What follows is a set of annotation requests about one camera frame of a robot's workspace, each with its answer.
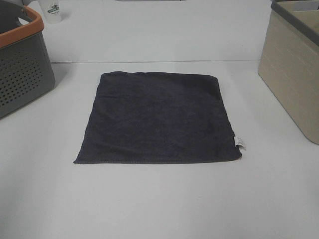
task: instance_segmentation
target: table surface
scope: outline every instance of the table surface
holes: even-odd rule
[[[0,239],[319,236],[319,146],[257,74],[270,1],[60,3],[43,35],[52,62],[74,63],[52,64],[55,89],[0,120]],[[242,159],[73,164],[111,71],[216,76]]]
[[[54,90],[0,120],[1,239],[313,239],[319,146],[257,75],[258,61],[53,64]],[[75,165],[100,75],[218,77],[242,159]]]
[[[259,60],[269,0],[62,0],[43,31],[52,62]],[[30,7],[40,14],[37,1]]]

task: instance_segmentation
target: gray basket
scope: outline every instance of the gray basket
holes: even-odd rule
[[[22,25],[18,17],[29,24]],[[55,85],[43,27],[35,11],[0,0],[0,118]]]

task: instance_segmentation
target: towel tag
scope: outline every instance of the towel tag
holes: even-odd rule
[[[242,146],[246,150],[245,142],[240,137],[234,137],[235,146]]]

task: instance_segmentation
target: dark gray towel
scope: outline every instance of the dark gray towel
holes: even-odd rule
[[[218,80],[104,73],[74,163],[204,163],[241,157]]]

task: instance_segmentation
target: white cup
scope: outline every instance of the white cup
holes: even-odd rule
[[[40,7],[48,23],[61,21],[59,0],[39,0]]]

